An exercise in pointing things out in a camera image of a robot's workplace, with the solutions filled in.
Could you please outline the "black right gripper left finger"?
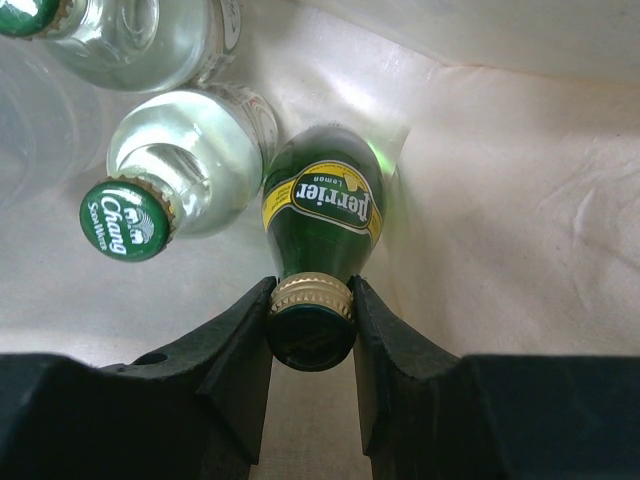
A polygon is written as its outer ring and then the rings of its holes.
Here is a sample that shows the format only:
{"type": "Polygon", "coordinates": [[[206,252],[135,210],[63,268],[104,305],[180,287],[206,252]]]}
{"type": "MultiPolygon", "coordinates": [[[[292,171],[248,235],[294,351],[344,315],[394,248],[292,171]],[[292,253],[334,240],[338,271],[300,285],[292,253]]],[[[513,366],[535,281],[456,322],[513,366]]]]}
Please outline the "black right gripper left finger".
{"type": "Polygon", "coordinates": [[[5,479],[245,479],[258,463],[275,280],[131,364],[1,358],[5,479]]]}

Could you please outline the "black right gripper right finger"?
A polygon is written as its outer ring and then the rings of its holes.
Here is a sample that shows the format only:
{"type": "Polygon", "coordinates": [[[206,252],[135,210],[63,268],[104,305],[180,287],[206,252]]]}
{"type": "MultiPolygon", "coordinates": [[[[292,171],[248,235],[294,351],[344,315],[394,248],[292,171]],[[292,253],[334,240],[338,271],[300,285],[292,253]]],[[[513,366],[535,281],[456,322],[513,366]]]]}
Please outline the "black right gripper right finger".
{"type": "Polygon", "coordinates": [[[635,479],[639,361],[456,357],[351,280],[364,454],[377,479],[635,479]]]}

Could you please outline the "green Perrier lemon bottle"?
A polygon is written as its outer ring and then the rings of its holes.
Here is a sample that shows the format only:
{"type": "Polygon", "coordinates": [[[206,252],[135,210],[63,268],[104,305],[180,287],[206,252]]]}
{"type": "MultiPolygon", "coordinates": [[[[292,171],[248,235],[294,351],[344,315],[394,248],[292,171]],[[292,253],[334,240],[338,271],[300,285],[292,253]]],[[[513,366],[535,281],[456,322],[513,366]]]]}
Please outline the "green Perrier lemon bottle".
{"type": "Polygon", "coordinates": [[[310,128],[273,160],[262,217],[278,283],[266,337],[281,363],[318,372],[349,354],[357,333],[350,282],[381,236],[386,196],[376,153],[342,126],[310,128]]]}

